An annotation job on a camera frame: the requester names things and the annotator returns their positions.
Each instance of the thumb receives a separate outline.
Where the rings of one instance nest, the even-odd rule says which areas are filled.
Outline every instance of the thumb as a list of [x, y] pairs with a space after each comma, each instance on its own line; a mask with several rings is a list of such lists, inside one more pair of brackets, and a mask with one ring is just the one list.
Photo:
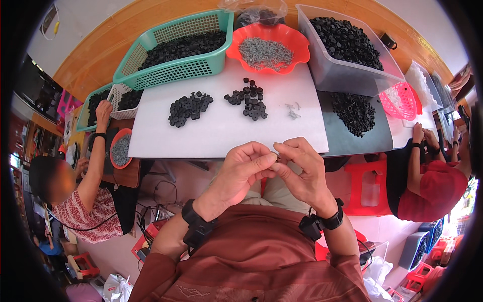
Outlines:
[[255, 173], [268, 169], [277, 160], [277, 155], [275, 153], [266, 154], [260, 156], [252, 161], [243, 164], [243, 170], [251, 176]]
[[277, 175], [283, 179], [287, 186], [302, 186], [300, 176], [298, 176], [289, 166], [277, 162], [272, 165], [271, 169], [277, 172]]

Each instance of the gray tray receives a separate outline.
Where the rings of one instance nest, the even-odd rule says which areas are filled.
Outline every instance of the gray tray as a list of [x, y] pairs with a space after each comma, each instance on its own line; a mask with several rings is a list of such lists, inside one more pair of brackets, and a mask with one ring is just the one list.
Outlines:
[[370, 100], [371, 105], [376, 110], [374, 114], [374, 128], [369, 132], [365, 132], [364, 137], [357, 137], [349, 132], [344, 122], [333, 112], [333, 98], [330, 94], [331, 92], [317, 91], [329, 144], [329, 152], [323, 153], [322, 156], [346, 156], [392, 150], [393, 141], [391, 130], [389, 129], [386, 114], [383, 105], [380, 103], [379, 96]]

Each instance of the white plastic basket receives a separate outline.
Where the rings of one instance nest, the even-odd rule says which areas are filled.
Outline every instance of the white plastic basket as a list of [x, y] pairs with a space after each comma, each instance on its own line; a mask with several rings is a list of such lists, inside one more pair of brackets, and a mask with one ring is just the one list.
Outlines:
[[132, 109], [126, 109], [121, 111], [117, 110], [117, 108], [119, 108], [119, 103], [122, 99], [122, 95], [130, 91], [132, 91], [132, 88], [123, 83], [113, 85], [113, 87], [111, 88], [111, 91], [109, 92], [109, 95], [107, 96], [107, 100], [109, 100], [113, 105], [113, 111], [111, 112], [112, 118], [129, 119], [129, 118], [136, 117], [136, 113], [138, 112], [139, 105], [137, 105], [136, 108], [132, 108]]

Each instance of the wooden wall panel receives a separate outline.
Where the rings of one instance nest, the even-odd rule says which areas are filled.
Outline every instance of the wooden wall panel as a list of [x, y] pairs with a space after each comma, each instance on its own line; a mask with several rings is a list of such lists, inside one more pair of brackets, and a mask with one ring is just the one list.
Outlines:
[[[179, 18], [216, 9], [219, 0], [136, 0], [87, 35], [64, 60], [54, 80], [84, 101], [93, 90], [110, 83], [132, 43], [146, 30]], [[295, 4], [303, 3], [350, 15], [367, 23], [379, 36], [387, 32], [398, 43], [391, 54], [405, 73], [415, 60], [429, 72], [436, 71], [442, 83], [453, 75], [429, 43], [408, 23], [375, 0], [285, 0], [286, 23], [298, 27]]]

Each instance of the maroon shirt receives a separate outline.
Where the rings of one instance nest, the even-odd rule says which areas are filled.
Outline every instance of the maroon shirt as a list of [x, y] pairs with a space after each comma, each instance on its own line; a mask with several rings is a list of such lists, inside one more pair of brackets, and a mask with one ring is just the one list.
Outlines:
[[232, 206], [188, 260], [150, 254], [129, 301], [370, 301], [359, 257], [316, 261], [314, 242], [298, 228], [303, 216]]
[[421, 196], [406, 189], [399, 200], [398, 218], [432, 222], [451, 212], [468, 187], [464, 173], [454, 168], [457, 164], [433, 160], [421, 165]]

